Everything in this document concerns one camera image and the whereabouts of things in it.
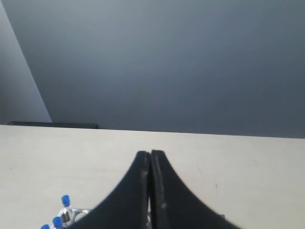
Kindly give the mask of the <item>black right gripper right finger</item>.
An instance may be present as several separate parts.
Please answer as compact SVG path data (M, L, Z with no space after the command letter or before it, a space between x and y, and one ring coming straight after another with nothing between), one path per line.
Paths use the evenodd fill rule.
M234 229L182 182L161 150L151 152L151 214L154 229Z

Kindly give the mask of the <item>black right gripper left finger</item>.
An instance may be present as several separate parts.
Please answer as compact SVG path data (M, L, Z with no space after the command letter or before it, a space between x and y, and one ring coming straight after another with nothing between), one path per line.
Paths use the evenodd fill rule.
M150 154L139 151L116 188L70 229L145 229Z

